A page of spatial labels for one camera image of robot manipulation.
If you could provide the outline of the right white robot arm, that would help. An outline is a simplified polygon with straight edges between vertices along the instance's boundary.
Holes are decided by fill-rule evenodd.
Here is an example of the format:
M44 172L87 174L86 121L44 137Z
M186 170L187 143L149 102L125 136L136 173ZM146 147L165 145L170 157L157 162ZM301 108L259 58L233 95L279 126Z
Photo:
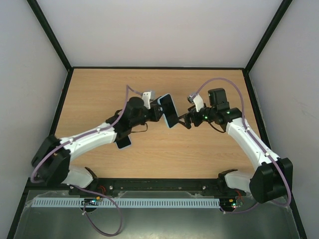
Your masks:
M179 117L187 129L202 122L215 123L231 136L249 158L255 170L246 174L231 169L219 174L218 191L223 195L234 189L251 193L258 203L265 203L286 196L291 200L293 165L287 158L280 158L252 130L243 111L231 108L223 88L208 91L207 106L199 94L187 99L192 104L188 112Z

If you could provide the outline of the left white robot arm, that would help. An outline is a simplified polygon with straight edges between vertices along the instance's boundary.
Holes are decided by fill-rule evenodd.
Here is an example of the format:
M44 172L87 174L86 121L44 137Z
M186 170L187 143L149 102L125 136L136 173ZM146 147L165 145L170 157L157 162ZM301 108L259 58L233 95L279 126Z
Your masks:
M63 138L48 136L32 159L34 171L32 183L44 183L53 187L67 184L86 188L94 180L88 168L79 168L70 163L77 157L105 144L115 143L118 149L129 147L132 129L147 122L158 122L165 109L159 99L146 101L132 97L125 101L122 110L99 126L86 132Z

